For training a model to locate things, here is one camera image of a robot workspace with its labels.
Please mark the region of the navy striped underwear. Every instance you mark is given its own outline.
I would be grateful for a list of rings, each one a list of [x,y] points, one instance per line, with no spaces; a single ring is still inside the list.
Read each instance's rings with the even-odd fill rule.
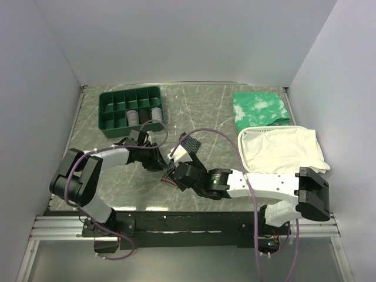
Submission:
[[[189,154],[191,153],[196,154],[201,147],[201,142],[191,136],[188,136],[187,138],[185,138],[185,136],[186,136],[186,132],[183,132],[180,135],[179,140],[183,139],[183,141],[180,142],[180,145],[183,148],[185,148]],[[173,188],[178,188],[177,184],[174,182],[173,178],[170,176],[170,173],[174,171],[175,168],[176,168],[175,162],[169,159],[168,168],[166,172],[164,173],[164,175],[162,176],[161,182]]]

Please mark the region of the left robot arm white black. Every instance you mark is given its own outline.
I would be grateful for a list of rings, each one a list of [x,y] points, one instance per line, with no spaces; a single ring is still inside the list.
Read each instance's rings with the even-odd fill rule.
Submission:
[[[96,229],[104,236],[119,230],[116,212],[96,195],[102,171],[115,166],[139,162],[150,172],[167,168],[157,143],[137,145],[115,143],[110,147],[82,151],[69,149],[62,159],[49,190],[68,205],[82,210],[96,222]]]

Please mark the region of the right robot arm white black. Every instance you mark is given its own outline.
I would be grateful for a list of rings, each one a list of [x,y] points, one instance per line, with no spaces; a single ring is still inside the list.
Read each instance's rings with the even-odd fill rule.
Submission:
[[[207,170],[192,154],[190,161],[179,162],[169,176],[181,191],[193,189],[198,196],[212,200],[241,197],[276,200],[276,204],[260,207],[257,227],[264,234],[301,217],[318,222],[331,218],[329,184],[309,167],[285,174]]]

